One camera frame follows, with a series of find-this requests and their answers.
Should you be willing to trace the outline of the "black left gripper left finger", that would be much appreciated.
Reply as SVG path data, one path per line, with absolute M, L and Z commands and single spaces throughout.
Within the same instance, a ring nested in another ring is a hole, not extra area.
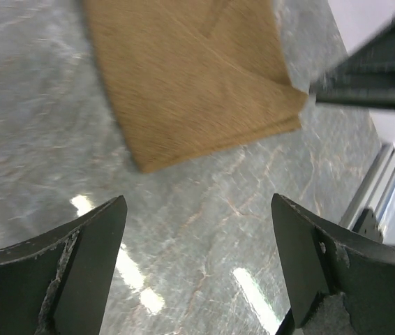
M 118 196 L 0 249 L 0 334 L 99 334 L 126 217 Z

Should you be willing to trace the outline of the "brown cloth napkin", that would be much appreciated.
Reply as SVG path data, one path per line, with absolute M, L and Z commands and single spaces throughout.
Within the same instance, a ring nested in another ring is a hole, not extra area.
M 107 97 L 142 172 L 300 126 L 270 1 L 83 1 Z

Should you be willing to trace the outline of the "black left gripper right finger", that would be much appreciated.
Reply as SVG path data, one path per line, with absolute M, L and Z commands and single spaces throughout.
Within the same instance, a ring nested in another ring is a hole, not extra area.
M 290 309 L 279 334 L 395 334 L 395 246 L 275 194 L 274 234 Z

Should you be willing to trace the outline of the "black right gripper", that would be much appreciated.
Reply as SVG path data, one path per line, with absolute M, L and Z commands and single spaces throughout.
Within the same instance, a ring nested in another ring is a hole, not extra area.
M 395 17 L 311 83 L 317 103 L 395 110 Z

